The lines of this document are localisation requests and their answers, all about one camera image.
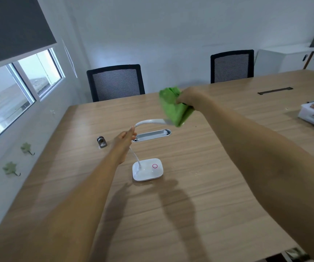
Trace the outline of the person's right forearm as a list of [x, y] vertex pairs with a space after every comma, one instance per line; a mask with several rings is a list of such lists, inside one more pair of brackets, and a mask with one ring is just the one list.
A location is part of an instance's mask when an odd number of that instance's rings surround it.
[[201, 94], [192, 105], [207, 119], [260, 205], [314, 260], [314, 157], [207, 96]]

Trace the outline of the black mesh office chair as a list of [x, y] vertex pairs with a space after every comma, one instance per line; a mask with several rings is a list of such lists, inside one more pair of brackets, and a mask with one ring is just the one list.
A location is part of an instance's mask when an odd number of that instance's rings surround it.
[[254, 50], [222, 52], [210, 57], [210, 83], [254, 77]]
[[86, 71], [93, 102], [144, 95], [141, 66], [115, 65]]

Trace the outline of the white low cabinet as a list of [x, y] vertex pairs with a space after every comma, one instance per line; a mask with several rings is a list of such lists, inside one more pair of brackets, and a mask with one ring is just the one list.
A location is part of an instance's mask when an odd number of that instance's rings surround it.
[[314, 71], [314, 47], [309, 46], [309, 43], [301, 43], [259, 49], [254, 77], [296, 70]]

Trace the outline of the person's left hand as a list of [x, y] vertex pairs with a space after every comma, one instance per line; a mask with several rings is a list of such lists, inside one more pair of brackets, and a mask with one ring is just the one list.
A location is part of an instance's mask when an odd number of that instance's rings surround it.
[[122, 164], [125, 161], [127, 153], [130, 149], [132, 142], [124, 141], [125, 131], [119, 133], [111, 143], [110, 154], [113, 155], [114, 160], [117, 164]]

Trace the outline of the green leaf wall hook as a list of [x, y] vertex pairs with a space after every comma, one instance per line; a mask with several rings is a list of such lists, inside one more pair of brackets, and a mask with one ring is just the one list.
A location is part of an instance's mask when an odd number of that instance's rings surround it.
[[35, 155], [35, 153], [31, 152], [31, 144], [29, 144], [28, 142], [23, 143], [20, 146], [20, 150], [23, 154], [30, 154], [31, 156]]
[[5, 173], [5, 175], [15, 175], [15, 176], [21, 176], [21, 173], [17, 173], [16, 170], [17, 170], [17, 164], [10, 161], [10, 162], [7, 162], [3, 167], [3, 171]]

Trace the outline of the dark grey roller blind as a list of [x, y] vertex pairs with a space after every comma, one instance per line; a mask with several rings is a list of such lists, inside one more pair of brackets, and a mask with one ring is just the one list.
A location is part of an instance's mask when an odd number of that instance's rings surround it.
[[0, 62], [54, 44], [38, 0], [0, 0]]

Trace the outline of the green cleaning cloth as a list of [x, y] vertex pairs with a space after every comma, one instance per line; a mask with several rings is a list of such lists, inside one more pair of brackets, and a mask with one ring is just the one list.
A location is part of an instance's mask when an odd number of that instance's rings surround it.
[[161, 107], [175, 127], [181, 127], [194, 112], [194, 108], [184, 103], [177, 104], [181, 90], [177, 87], [168, 87], [159, 91]]

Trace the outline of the white desk lamp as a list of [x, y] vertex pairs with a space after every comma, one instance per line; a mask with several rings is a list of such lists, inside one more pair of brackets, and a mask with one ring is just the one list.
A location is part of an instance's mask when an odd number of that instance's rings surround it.
[[[135, 127], [137, 128], [144, 124], [173, 125], [169, 119], [149, 119], [138, 122]], [[136, 159], [136, 162], [132, 166], [132, 176], [134, 181], [143, 182], [154, 180], [163, 175], [164, 170], [160, 159], [151, 158], [140, 161], [131, 147], [129, 150], [133, 153]]]

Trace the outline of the person's right hand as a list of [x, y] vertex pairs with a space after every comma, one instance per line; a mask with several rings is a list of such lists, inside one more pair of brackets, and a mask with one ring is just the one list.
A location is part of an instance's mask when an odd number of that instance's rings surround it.
[[205, 108], [209, 107], [212, 103], [212, 99], [206, 94], [198, 90], [196, 87], [185, 88], [182, 92], [192, 93], [194, 97], [194, 110], [202, 112]]

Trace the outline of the person's left forearm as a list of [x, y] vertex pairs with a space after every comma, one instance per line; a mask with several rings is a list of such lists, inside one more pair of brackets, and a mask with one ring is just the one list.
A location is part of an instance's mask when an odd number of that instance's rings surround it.
[[79, 185], [18, 194], [0, 228], [0, 262], [87, 262], [117, 167], [105, 156]]

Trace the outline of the white wall board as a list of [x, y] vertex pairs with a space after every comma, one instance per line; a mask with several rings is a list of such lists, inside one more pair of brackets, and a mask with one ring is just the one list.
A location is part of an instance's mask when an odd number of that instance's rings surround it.
[[69, 53], [69, 51], [68, 51], [68, 49], [67, 49], [67, 47], [66, 47], [66, 45], [65, 45], [64, 40], [63, 40], [63, 39], [61, 39], [61, 40], [62, 40], [62, 44], [63, 44], [64, 50], [65, 50], [65, 53], [66, 53], [66, 55], [67, 55], [69, 64], [70, 64], [70, 66], [71, 66], [71, 68], [72, 68], [72, 71], [73, 71], [75, 77], [78, 78], [77, 72], [76, 72], [76, 70], [75, 70], [75, 65], [74, 65], [74, 63], [73, 63], [73, 61], [72, 61], [71, 55], [70, 55], [70, 53]]

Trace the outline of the sliding glass window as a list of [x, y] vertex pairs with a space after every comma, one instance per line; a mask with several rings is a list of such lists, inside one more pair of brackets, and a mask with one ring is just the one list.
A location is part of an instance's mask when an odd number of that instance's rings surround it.
[[53, 48], [0, 67], [0, 135], [65, 78]]

